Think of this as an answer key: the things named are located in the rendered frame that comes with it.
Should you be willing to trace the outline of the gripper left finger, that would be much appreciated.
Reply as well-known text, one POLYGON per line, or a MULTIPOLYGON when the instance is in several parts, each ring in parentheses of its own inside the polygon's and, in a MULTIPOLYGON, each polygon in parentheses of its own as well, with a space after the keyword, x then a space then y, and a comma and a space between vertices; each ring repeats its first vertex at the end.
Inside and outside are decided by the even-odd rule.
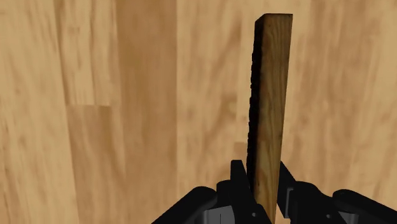
POLYGON ((230 163, 230 178, 216 189, 198 186, 152 224, 272 224, 249 187, 241 160, 230 163))

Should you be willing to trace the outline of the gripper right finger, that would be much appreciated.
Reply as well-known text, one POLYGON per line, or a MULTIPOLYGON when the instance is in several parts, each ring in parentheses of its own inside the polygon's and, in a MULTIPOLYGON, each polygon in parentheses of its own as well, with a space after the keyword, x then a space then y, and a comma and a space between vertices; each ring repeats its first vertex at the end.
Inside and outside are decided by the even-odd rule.
POLYGON ((280 163, 277 205, 290 224, 397 224, 397 211, 347 189, 322 193, 280 163))

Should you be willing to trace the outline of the brown wooden board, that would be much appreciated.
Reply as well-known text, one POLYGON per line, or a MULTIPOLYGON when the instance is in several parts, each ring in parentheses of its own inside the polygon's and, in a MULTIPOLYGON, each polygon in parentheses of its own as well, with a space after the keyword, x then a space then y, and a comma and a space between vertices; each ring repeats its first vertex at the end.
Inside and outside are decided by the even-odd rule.
POLYGON ((254 23, 246 168, 250 189, 274 224, 293 16, 266 13, 254 23))

